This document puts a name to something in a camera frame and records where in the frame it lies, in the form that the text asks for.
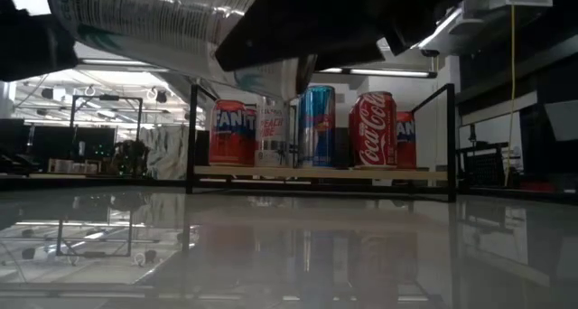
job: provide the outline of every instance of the yellow cable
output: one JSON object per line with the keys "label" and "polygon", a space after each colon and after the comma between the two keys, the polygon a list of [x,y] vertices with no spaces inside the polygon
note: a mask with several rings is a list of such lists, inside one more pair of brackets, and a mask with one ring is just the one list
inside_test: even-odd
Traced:
{"label": "yellow cable", "polygon": [[512,5],[511,29],[512,29],[512,99],[510,100],[509,110],[509,137],[508,137],[508,161],[506,165],[506,179],[504,186],[508,186],[510,152],[512,148],[512,127],[514,126],[514,100],[516,99],[516,7]]}

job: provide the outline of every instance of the can lid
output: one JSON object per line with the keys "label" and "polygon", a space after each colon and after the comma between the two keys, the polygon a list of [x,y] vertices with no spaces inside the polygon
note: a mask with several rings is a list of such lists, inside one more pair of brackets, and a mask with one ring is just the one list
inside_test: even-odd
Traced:
{"label": "can lid", "polygon": [[335,92],[335,88],[332,86],[326,86],[326,85],[319,85],[319,86],[310,86],[309,88],[307,88],[307,92],[315,92],[315,91],[333,91]]}
{"label": "can lid", "polygon": [[387,92],[387,91],[368,91],[368,92],[362,93],[361,95],[363,96],[366,93],[382,93],[382,94],[387,94],[389,96],[392,96],[391,92]]}

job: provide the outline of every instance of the metal shelf frame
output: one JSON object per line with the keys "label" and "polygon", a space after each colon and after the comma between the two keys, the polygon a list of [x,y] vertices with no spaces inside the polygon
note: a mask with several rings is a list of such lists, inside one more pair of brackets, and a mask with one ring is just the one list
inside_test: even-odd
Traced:
{"label": "metal shelf frame", "polygon": [[[198,188],[225,188],[238,190],[267,190],[267,191],[298,191],[298,192],[375,192],[375,193],[420,193],[446,194],[448,202],[456,202],[456,119],[455,119],[455,87],[446,84],[411,112],[415,114],[421,108],[446,93],[447,103],[447,172],[419,172],[407,170],[371,171],[371,170],[339,170],[339,169],[295,169],[265,168],[265,167],[219,167],[195,165],[195,136],[196,127],[194,118],[189,123],[189,150],[187,158],[187,174],[185,191],[192,194],[194,187]],[[203,87],[191,86],[191,109],[197,107],[197,97],[203,93],[211,98],[211,94]],[[217,176],[221,179],[201,179]],[[400,180],[432,180],[447,181],[447,187],[420,187],[412,186],[373,186],[373,185],[345,185],[338,183],[296,183],[291,181],[259,181],[242,180],[236,176],[275,176],[275,177],[303,177],[313,179],[400,179]]]}

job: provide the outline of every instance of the red can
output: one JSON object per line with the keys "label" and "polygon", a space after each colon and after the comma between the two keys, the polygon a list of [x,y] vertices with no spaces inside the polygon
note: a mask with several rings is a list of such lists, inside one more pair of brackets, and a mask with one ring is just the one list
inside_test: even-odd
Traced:
{"label": "red can", "polygon": [[210,165],[252,165],[247,155],[255,152],[254,136],[255,118],[248,115],[245,104],[218,100],[210,117]]}
{"label": "red can", "polygon": [[415,119],[411,112],[397,113],[397,168],[415,169]]}
{"label": "red can", "polygon": [[350,116],[355,166],[364,169],[396,168],[396,102],[391,93],[362,94]]}

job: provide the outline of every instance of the cable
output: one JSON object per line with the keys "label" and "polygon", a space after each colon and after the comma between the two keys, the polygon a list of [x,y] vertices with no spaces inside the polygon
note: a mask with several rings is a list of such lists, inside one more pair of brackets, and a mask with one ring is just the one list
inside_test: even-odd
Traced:
{"label": "cable", "polygon": [[4,242],[0,241],[0,245],[2,245],[2,247],[4,247],[8,256],[10,256],[10,258],[13,260],[14,264],[16,265],[16,270],[20,274],[20,277],[22,278],[22,280],[25,283],[28,283],[28,281],[26,280],[26,276],[24,276],[24,272],[22,271],[22,268],[20,267],[20,264],[18,264],[18,261],[16,260],[14,255],[12,255],[12,251],[10,251],[10,249],[8,249],[8,247],[4,244]]}
{"label": "cable", "polygon": [[510,110],[509,110],[509,136],[508,136],[508,160],[506,164],[506,178],[504,180],[504,187],[508,187],[508,178],[509,178],[509,165],[510,165],[510,156],[511,156],[511,149],[512,149],[512,127],[514,126],[514,100],[516,99],[516,6],[512,5],[511,7],[512,16],[511,16],[511,29],[512,29],[512,52],[511,52],[511,61],[512,61],[512,97],[510,100]]}
{"label": "cable", "polygon": [[46,78],[48,78],[49,74],[46,74],[42,77],[42,79],[38,82],[38,84],[36,84],[36,87],[34,87],[34,90],[32,92],[30,92],[28,94],[28,96],[26,96],[26,98],[24,98],[24,100],[20,101],[20,103],[18,105],[16,105],[16,107],[14,108],[18,108],[20,107],[24,102],[26,102],[26,100],[28,100],[29,97],[31,97],[34,93],[36,93],[36,90],[44,83],[44,81],[46,80]]}

